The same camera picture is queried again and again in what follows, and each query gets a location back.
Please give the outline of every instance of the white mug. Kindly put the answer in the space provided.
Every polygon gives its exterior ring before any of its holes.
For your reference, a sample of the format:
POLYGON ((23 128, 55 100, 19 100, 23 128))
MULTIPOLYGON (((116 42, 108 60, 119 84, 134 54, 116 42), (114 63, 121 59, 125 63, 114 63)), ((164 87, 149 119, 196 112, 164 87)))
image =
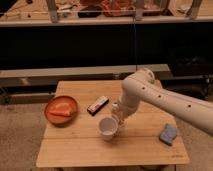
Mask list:
POLYGON ((118 131, 118 121, 113 117, 105 117, 99 122, 99 130, 102 138, 106 141, 111 140, 118 131))

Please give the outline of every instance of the table leg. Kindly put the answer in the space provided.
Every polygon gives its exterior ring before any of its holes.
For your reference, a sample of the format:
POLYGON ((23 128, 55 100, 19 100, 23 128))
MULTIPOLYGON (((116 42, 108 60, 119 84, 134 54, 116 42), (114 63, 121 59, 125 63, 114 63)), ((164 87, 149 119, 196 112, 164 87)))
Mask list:
POLYGON ((143 171, 162 171, 167 165, 146 165, 140 166, 143 171))
POLYGON ((57 168, 55 168, 55 171, 64 171, 64 169, 61 167, 57 167, 57 168))

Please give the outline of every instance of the red object on shelf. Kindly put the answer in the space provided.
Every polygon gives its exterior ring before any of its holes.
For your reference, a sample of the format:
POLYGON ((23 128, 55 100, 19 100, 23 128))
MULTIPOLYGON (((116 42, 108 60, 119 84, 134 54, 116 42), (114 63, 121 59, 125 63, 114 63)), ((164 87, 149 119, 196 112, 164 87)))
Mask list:
POLYGON ((132 0, 103 0, 101 6, 107 17, 130 15, 134 10, 132 0))

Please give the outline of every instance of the orange bowl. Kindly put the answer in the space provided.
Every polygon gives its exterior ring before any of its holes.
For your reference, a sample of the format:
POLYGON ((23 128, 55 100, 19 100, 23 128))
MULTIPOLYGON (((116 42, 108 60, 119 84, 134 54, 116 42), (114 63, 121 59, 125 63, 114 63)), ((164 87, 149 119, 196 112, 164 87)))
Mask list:
POLYGON ((64 126, 78 112, 78 105, 71 96, 58 96, 51 99, 45 107, 46 119, 55 126, 64 126))

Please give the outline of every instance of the orange plate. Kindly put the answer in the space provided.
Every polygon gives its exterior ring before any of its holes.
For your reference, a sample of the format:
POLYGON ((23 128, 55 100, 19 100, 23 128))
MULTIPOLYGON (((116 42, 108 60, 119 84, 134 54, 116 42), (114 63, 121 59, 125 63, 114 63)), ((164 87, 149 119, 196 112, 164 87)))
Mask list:
POLYGON ((47 106, 45 107, 44 114, 46 116, 46 119, 50 123, 52 123, 56 126, 60 126, 61 124, 65 124, 68 121, 70 121, 73 117, 75 117, 77 114, 77 111, 78 111, 78 106, 77 106, 77 102, 74 98, 72 98, 70 96, 58 96, 58 97, 51 99, 48 102, 47 106), (57 109, 57 106, 60 103, 68 104, 67 106, 69 106, 70 116, 51 114, 51 110, 53 108, 57 109))

